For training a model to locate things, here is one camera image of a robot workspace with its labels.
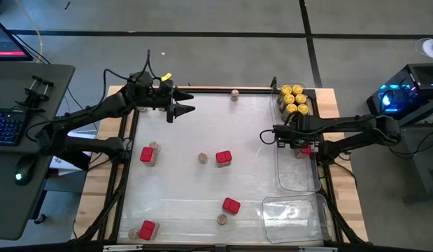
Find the monitor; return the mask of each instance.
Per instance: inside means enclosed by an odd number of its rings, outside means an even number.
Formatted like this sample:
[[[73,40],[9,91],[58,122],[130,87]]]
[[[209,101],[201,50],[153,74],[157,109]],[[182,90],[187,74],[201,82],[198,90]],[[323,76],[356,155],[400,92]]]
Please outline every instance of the monitor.
[[[33,57],[0,23],[0,61],[11,60],[33,60]]]

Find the gray floor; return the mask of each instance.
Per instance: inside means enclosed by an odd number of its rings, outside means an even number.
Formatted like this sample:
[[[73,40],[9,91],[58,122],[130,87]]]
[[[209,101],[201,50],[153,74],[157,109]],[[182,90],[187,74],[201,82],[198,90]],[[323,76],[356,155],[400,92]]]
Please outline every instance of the gray floor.
[[[66,10],[64,0],[22,2],[39,29],[276,33],[304,30],[298,0],[77,0],[71,1]],[[433,0],[306,0],[306,7],[313,33],[433,34]],[[9,29],[31,29],[26,16],[12,1],[3,7],[0,21]],[[35,36],[22,38],[38,47]],[[152,50],[155,72],[171,72],[178,84],[265,86],[277,76],[279,82],[314,86],[304,38],[44,36],[43,41],[44,55],[49,60],[77,67],[71,90],[82,104],[99,100],[103,69],[111,68],[121,74],[136,71],[148,48]],[[365,99],[405,64],[432,62],[415,52],[415,44],[413,40],[315,39],[322,86],[336,90],[341,115],[368,113]],[[120,81],[109,76],[108,84],[116,83]],[[71,99],[69,103],[72,111],[78,109]],[[66,110],[63,103],[59,113]],[[433,202],[402,204],[402,197],[418,187],[409,164],[380,146],[356,150],[352,160],[370,241],[433,250]],[[59,211],[57,201],[71,202],[65,206],[66,213]],[[0,246],[66,241],[78,204],[74,202],[71,196],[60,195],[47,201],[44,210],[54,216],[53,223],[29,224],[21,240],[0,241]]]

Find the transparent container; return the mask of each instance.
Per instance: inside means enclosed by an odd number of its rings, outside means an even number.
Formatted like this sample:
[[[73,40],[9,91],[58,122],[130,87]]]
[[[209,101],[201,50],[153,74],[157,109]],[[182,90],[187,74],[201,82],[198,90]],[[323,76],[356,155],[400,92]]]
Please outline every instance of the transparent container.
[[[331,239],[325,198],[318,194],[267,197],[262,204],[262,219],[272,244]]]
[[[269,102],[274,125],[282,125],[281,112],[276,102],[280,95],[280,88],[283,85],[275,85],[272,88],[271,100]],[[311,99],[308,97],[307,105],[309,114],[313,115]],[[318,178],[318,168],[315,155],[308,158],[296,158],[294,150],[287,145],[285,148],[276,148],[276,180],[277,184],[284,190],[296,192],[317,192],[321,188]]]

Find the blue light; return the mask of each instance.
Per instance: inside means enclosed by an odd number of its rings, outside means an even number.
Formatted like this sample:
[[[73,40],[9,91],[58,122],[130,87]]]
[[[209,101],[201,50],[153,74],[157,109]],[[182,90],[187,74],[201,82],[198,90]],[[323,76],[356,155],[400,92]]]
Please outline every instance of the blue light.
[[[384,97],[383,97],[383,105],[384,106],[389,106],[390,105],[390,99],[389,99],[389,96],[387,96],[387,95],[385,95]]]

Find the wooden table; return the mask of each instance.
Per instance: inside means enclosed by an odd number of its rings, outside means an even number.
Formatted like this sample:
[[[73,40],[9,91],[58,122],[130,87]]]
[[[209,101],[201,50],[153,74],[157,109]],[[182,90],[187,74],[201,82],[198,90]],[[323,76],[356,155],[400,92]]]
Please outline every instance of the wooden table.
[[[108,95],[116,93],[121,86],[110,86]],[[216,88],[216,87],[198,87],[202,89]],[[246,87],[231,87],[232,89],[246,89]],[[252,87],[252,90],[264,90],[264,87]],[[333,89],[321,88],[315,89],[319,114],[321,118],[336,118],[339,117],[339,110],[337,108],[336,96]],[[121,119],[107,118],[102,120],[99,125],[99,131],[97,137],[99,139],[107,139],[108,137],[116,137],[120,128]],[[132,114],[128,116],[127,127],[125,131],[125,137],[129,135],[130,126],[132,122]],[[344,138],[343,133],[326,133],[324,134],[325,140],[338,141]],[[107,157],[102,155],[95,164],[98,164]],[[336,159],[336,162],[344,167],[351,170],[349,161],[342,159]],[[115,188],[120,181],[120,175],[122,171],[122,165],[118,168],[118,175],[115,180]],[[363,240],[367,239],[367,233],[364,226],[364,219],[362,217],[362,211],[360,206],[359,197],[355,187],[355,181],[353,177],[342,168],[337,165],[330,166],[332,175],[332,183],[334,188],[334,194],[336,196],[336,204],[339,212],[345,218],[349,226],[356,232],[356,234]],[[92,224],[99,212],[102,210],[104,200],[106,198],[106,190],[108,187],[109,176],[111,173],[111,163],[107,162],[101,166],[95,167],[90,170],[87,174],[85,181],[83,195],[81,197],[78,213],[76,215],[76,222],[74,225],[76,234],[81,236],[86,229]],[[325,181],[322,181],[323,186],[326,188]],[[106,235],[107,239],[111,233],[113,219],[115,215],[115,206],[109,214]]]

